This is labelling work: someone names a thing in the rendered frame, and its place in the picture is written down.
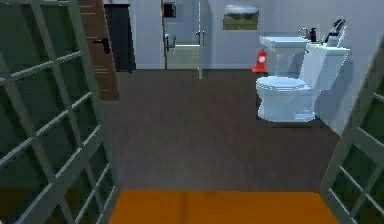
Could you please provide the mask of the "framed landscape picture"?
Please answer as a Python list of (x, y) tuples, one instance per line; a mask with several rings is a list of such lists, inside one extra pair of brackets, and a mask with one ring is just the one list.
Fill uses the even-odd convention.
[(257, 30), (260, 7), (257, 5), (228, 4), (224, 6), (224, 30)]

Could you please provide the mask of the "small dark framed picture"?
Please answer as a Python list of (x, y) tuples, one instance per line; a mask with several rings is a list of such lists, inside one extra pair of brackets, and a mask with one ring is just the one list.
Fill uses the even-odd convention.
[(176, 17), (176, 3), (175, 2), (164, 2), (164, 17), (175, 18)]

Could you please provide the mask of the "black cupboard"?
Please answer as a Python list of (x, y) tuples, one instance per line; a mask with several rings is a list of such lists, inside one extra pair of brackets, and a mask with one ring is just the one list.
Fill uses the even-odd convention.
[(109, 36), (117, 72), (136, 69), (129, 4), (105, 4)]

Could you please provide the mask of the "grey glazed door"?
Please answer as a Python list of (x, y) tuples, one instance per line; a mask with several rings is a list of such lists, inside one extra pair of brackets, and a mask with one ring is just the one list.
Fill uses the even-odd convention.
[(78, 0), (0, 0), (0, 224), (108, 224), (118, 193)]
[(337, 224), (384, 224), (384, 36), (319, 193)]

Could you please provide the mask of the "white pedestal sink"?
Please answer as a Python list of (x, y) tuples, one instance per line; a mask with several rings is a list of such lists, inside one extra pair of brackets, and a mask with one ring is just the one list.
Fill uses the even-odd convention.
[(260, 36), (259, 40), (277, 56), (275, 76), (291, 77), (298, 73), (294, 57), (305, 51), (308, 39), (299, 36)]

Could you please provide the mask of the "brown wooden door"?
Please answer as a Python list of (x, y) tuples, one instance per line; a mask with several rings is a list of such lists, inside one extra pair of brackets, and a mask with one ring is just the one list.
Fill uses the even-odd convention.
[[(120, 96), (104, 2), (78, 0), (78, 4), (100, 98), (105, 101), (118, 101)], [(110, 54), (104, 53), (102, 44), (93, 43), (94, 40), (102, 38), (108, 38)]]

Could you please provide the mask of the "red toilet plunger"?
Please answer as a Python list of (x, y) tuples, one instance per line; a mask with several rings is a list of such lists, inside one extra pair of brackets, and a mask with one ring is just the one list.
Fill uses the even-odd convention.
[(264, 49), (261, 49), (257, 54), (256, 63), (252, 68), (252, 71), (254, 73), (265, 73), (266, 72), (266, 51)]

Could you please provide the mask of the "white toilet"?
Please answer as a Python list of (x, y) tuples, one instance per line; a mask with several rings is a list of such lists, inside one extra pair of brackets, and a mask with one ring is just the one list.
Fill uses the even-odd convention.
[(283, 123), (314, 120), (318, 97), (332, 88), (349, 53), (345, 47), (307, 44), (297, 78), (270, 75), (255, 81), (260, 97), (257, 115)]

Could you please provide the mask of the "black spray bottle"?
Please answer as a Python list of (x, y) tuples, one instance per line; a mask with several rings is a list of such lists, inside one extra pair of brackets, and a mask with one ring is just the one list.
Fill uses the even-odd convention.
[(338, 19), (324, 40), (327, 47), (336, 47), (340, 39), (340, 32), (346, 23), (345, 19)]

